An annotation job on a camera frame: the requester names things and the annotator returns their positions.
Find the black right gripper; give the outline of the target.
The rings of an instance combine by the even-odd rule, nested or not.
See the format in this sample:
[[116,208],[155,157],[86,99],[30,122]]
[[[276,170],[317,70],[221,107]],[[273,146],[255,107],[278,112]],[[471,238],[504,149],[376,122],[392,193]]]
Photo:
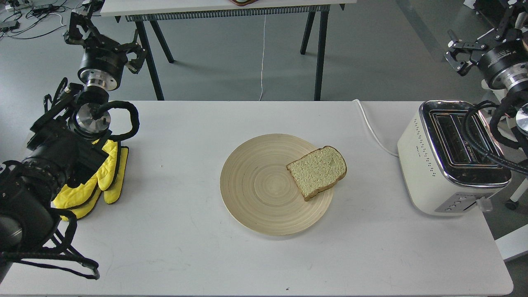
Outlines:
[[[510,28],[511,19],[521,5],[519,29]],[[460,76],[465,76],[475,66],[491,90],[526,92],[527,90],[527,44],[523,40],[522,28],[528,26],[528,2],[509,4],[494,29],[474,42],[458,39],[448,30],[450,42],[445,59]]]

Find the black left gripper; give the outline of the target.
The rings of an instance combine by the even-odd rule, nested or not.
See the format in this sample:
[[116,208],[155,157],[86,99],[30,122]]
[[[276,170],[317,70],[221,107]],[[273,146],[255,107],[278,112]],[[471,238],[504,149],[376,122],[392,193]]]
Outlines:
[[84,48],[78,71],[80,81],[86,86],[99,86],[111,92],[120,87],[125,68],[133,74],[139,73],[146,59],[146,50],[136,37],[121,45],[107,36],[99,36],[91,17],[103,5],[104,0],[83,0],[82,14],[72,12],[70,15],[64,42]]

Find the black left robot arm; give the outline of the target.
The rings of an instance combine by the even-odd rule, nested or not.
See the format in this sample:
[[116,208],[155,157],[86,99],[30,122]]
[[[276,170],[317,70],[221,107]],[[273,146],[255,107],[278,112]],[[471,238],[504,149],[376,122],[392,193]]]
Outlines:
[[70,210],[52,207],[64,186],[87,181],[109,160],[104,142],[134,137],[140,126],[137,108],[126,101],[109,101],[109,92],[120,87],[124,68],[136,74],[146,50],[133,39],[121,45],[101,34],[91,17],[102,0],[86,0],[72,12],[64,41],[81,45],[84,54],[80,83],[61,81],[54,97],[45,96],[45,113],[31,127],[29,155],[1,165],[1,278],[13,263],[58,269],[43,261],[71,261],[90,269],[87,279],[99,278],[98,263],[72,246],[77,218]]

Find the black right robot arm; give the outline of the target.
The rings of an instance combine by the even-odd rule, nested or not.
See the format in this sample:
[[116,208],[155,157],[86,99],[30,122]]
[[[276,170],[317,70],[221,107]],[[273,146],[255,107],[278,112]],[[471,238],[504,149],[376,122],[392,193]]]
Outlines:
[[495,106],[490,132],[499,143],[527,152],[527,26],[526,0],[504,6],[500,22],[473,42],[458,39],[448,31],[450,42],[445,60],[465,76],[476,66],[491,90],[507,93]]

